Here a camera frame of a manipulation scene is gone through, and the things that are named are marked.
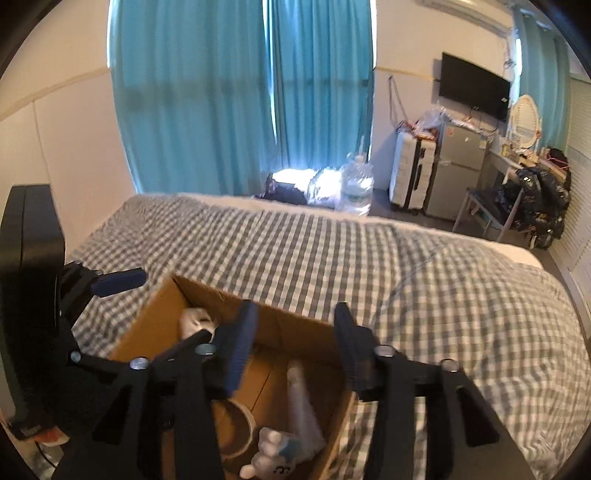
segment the white toy figure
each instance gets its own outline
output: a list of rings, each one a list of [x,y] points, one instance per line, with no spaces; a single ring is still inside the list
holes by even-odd
[[[292,473],[298,463],[313,459],[326,445],[310,404],[301,363],[290,362],[287,383],[290,429],[295,435],[262,428],[259,453],[240,470],[240,477],[245,480],[255,476],[261,480],[280,480]]]
[[[289,475],[301,460],[300,441],[290,433],[262,428],[259,432],[259,453],[249,465],[240,470],[240,477],[248,480],[279,480]]]

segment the white wall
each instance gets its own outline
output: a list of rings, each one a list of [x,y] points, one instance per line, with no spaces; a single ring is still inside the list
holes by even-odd
[[[580,60],[577,58],[576,54],[574,53],[573,49],[570,45],[567,45],[568,52],[569,52],[569,66],[570,66],[570,73],[578,75],[586,80],[589,80],[589,75],[583,68]]]
[[[0,119],[56,86],[105,70],[109,0],[62,0],[24,41],[0,79]]]
[[[31,103],[0,122],[0,211],[4,211],[12,185],[48,182]]]
[[[394,127],[389,121],[388,78],[394,75],[402,103],[411,122],[438,100],[461,118],[469,109],[439,98],[441,52],[446,51],[503,75],[506,41],[493,32],[453,15],[427,8],[416,0],[377,0],[378,55],[375,72],[372,158],[376,188],[386,189],[394,156]],[[513,72],[505,72],[512,80]],[[396,107],[402,120],[400,108]],[[483,117],[485,128],[496,121]]]
[[[106,62],[109,0],[63,0],[0,79],[0,212],[13,184],[50,183],[66,251],[135,193]]]

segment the white suitcase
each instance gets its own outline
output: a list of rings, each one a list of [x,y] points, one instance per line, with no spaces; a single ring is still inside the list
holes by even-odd
[[[390,178],[390,203],[403,209],[423,208],[433,172],[436,143],[399,132]]]

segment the checkered bedsheet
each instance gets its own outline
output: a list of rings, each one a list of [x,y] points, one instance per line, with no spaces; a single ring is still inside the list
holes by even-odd
[[[455,358],[540,479],[564,463],[591,421],[591,368],[562,285],[458,236],[310,213],[249,212],[183,196],[128,200],[72,255],[105,272],[142,266],[145,286],[94,299],[74,326],[107,356],[170,274],[317,320],[346,301],[358,323],[410,359]],[[333,478],[361,478],[376,404],[355,405]],[[417,403],[415,478],[424,476]]]

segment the refrigerator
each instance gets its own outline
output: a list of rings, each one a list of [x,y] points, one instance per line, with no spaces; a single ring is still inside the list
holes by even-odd
[[[443,125],[427,192],[426,215],[455,220],[466,189],[478,184],[485,148],[479,133],[451,122]]]

